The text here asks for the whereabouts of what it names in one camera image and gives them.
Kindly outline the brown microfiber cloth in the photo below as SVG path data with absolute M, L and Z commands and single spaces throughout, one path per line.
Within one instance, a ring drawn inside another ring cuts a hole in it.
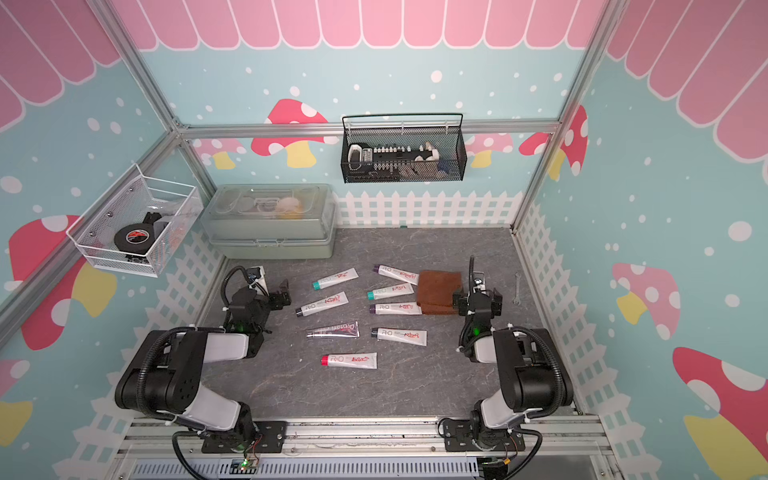
M 453 294 L 461 290 L 459 272 L 422 270 L 417 284 L 417 304 L 424 315 L 454 315 Z

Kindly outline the dark cap toothpaste tube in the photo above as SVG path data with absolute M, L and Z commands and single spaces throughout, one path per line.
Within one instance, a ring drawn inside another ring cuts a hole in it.
M 322 300 L 301 306 L 295 310 L 295 314 L 298 318 L 307 317 L 323 311 L 327 311 L 332 308 L 346 305 L 347 303 L 347 295 L 344 292 L 340 292 Z
M 421 347 L 427 346 L 427 332 L 425 330 L 376 327 L 371 329 L 371 336 L 379 341 L 391 341 Z

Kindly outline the purple cap toothpaste tube top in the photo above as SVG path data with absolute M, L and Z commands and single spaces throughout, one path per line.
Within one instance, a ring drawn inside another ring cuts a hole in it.
M 417 285 L 419 282 L 419 275 L 417 273 L 401 270 L 398 268 L 377 264 L 373 268 L 374 272 L 395 280 L 409 283 L 411 285 Z

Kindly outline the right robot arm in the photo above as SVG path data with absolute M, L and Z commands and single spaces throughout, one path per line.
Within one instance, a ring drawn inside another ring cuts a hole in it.
M 499 387 L 476 403 L 469 424 L 457 427 L 452 436 L 482 451 L 517 447 L 519 427 L 573 402 L 567 369 L 547 329 L 492 325 L 502 313 L 503 297 L 486 287 L 474 257 L 469 260 L 468 288 L 454 293 L 453 306 L 464 318 L 457 351 L 474 363 L 494 364 Z

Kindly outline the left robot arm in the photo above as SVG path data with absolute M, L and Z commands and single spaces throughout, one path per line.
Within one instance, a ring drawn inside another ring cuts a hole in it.
M 206 364 L 251 359 L 265 337 L 269 315 L 291 305 L 290 284 L 269 291 L 261 268 L 236 266 L 220 286 L 224 320 L 218 327 L 181 326 L 147 334 L 115 387 L 115 404 L 183 426 L 216 446 L 245 452 L 264 434 L 250 407 L 202 383 Z

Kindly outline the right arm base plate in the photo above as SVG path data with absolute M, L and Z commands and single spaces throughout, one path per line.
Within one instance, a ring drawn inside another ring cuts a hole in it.
M 442 418 L 437 422 L 437 433 L 448 452 L 507 452 L 525 450 L 520 435 L 504 429 L 489 429 L 476 419 Z

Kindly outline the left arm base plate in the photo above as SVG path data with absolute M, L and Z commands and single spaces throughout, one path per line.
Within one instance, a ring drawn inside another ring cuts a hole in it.
M 238 425 L 230 431 L 206 432 L 201 451 L 204 454 L 281 453 L 287 426 L 285 421 L 256 421 L 251 427 Z

